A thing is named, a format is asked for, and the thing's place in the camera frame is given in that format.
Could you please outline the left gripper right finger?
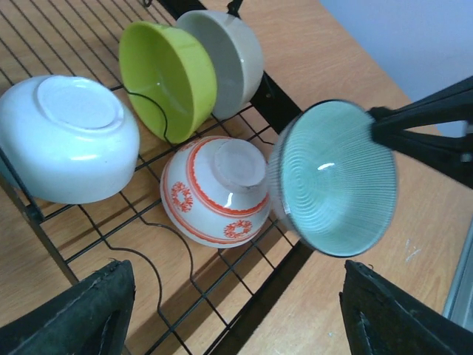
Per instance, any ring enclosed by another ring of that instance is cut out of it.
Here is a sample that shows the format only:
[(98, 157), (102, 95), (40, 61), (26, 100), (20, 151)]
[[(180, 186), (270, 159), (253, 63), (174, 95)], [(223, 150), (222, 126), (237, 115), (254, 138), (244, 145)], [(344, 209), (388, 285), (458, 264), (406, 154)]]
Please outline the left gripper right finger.
[(339, 293), (352, 354), (471, 354), (472, 332), (363, 263), (348, 260)]

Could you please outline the cream beige bowl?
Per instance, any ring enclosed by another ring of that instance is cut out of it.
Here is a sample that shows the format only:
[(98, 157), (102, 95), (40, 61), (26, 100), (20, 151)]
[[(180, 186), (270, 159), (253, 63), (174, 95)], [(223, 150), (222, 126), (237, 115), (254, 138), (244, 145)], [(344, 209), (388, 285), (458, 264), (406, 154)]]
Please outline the cream beige bowl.
[(255, 32), (240, 18), (217, 10), (191, 10), (177, 27), (204, 46), (217, 77), (213, 116), (225, 120), (254, 97), (264, 74), (265, 60)]

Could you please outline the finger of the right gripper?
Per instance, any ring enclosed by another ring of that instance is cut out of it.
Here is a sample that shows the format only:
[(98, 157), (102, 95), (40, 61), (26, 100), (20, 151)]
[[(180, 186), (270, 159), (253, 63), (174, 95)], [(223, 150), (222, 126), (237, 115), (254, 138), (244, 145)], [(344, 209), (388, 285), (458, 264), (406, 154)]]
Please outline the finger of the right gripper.
[(460, 138), (429, 135), (408, 130), (371, 128), (372, 140), (409, 156), (459, 183), (472, 182), (472, 133)]
[(398, 109), (376, 106), (367, 111), (378, 128), (413, 128), (454, 121), (472, 123), (472, 77)]

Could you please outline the lime green bowl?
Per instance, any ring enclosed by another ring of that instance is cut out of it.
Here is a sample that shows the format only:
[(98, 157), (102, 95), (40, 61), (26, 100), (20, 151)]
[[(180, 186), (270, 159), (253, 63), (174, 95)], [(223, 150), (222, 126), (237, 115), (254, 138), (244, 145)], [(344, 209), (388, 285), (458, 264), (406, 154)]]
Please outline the lime green bowl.
[(201, 43), (177, 27), (135, 21), (122, 33), (119, 68), (134, 111), (157, 137), (182, 143), (217, 101), (217, 77)]

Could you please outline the orange patterned white bowl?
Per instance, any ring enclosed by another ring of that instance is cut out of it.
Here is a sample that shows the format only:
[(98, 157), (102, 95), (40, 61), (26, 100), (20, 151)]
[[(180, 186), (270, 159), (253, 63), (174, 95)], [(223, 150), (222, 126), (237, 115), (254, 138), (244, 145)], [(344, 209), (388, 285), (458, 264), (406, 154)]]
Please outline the orange patterned white bowl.
[(270, 212), (266, 160), (248, 141), (207, 136), (178, 149), (163, 168), (160, 196), (178, 230), (213, 248), (253, 239)]

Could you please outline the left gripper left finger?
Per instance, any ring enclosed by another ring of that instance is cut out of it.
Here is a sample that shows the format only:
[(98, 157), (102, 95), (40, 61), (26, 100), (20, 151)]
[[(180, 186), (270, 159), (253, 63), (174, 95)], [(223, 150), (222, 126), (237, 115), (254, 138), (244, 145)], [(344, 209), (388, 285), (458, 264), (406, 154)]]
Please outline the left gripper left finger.
[(113, 260), (1, 327), (2, 354), (121, 354), (135, 301), (128, 260)]

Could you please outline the pale teal bowl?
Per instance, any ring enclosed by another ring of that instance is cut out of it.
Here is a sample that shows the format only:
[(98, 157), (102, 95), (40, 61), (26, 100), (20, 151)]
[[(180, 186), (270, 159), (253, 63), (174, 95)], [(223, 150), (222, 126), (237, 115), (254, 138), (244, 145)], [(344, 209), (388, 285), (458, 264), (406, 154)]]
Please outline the pale teal bowl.
[(372, 141), (372, 122), (353, 102), (321, 101), (279, 133), (270, 154), (266, 176), (275, 215), (322, 254), (362, 254), (392, 221), (395, 157)]

